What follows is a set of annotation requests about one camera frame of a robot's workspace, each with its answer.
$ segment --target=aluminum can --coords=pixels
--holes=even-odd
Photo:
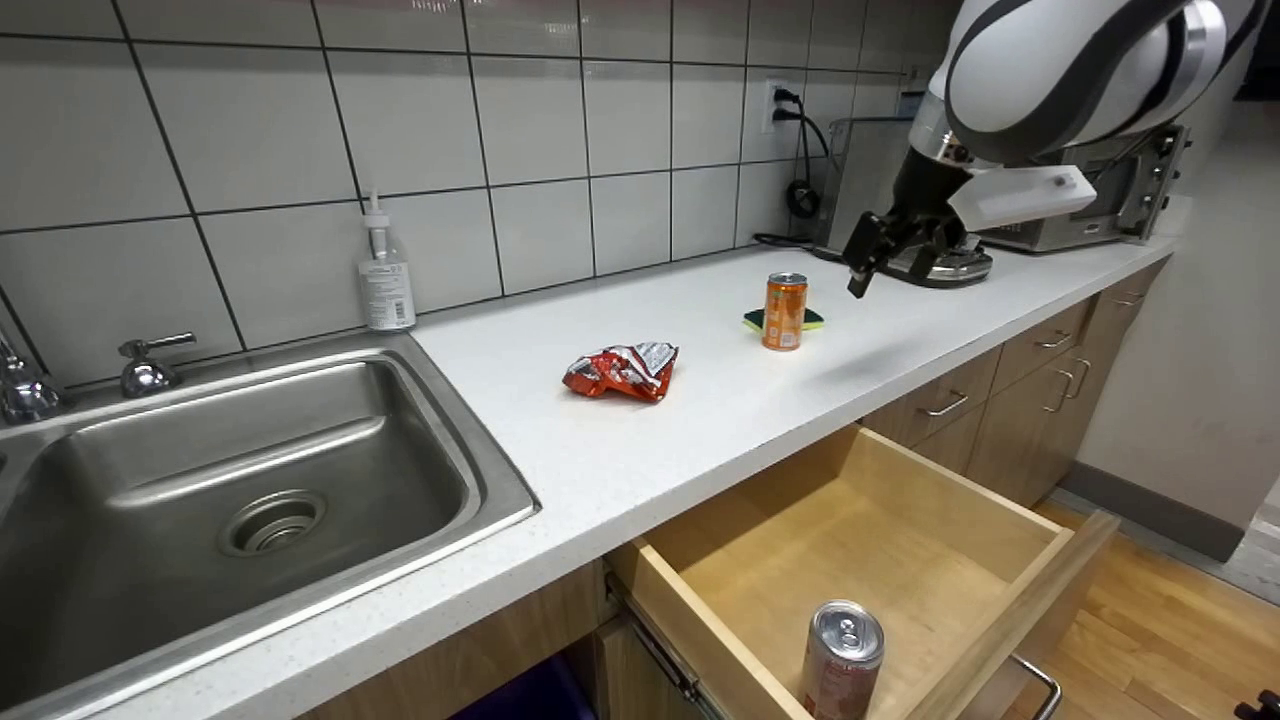
[[[854,601],[823,605],[809,621],[805,693],[799,693],[805,708],[816,720],[867,714],[880,659],[884,659],[880,621]]]
[[[792,351],[805,333],[809,278],[799,272],[771,272],[766,293],[766,349]]]

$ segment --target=faucet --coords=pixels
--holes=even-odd
[[[128,365],[119,370],[119,394],[169,391],[178,383],[178,370],[169,365],[152,359],[152,351],[173,349],[173,345],[195,345],[195,333],[178,333],[178,337],[159,337],[159,341],[125,341],[119,356],[128,356]]]
[[[13,341],[0,333],[0,417],[8,422],[33,422],[61,407],[52,380],[26,359]]]

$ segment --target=soap dispenser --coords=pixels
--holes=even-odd
[[[363,227],[369,227],[369,251],[371,251],[360,261],[363,322],[371,333],[406,333],[415,322],[412,272],[396,238],[396,225],[376,201],[376,191],[369,195]]]

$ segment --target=sink drain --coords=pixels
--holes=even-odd
[[[322,516],[326,501],[316,490],[269,490],[234,516],[226,542],[236,555],[269,555],[310,534],[322,523]]]

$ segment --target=stainless steel sink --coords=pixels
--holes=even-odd
[[[0,432],[0,711],[109,708],[537,510],[400,341]]]

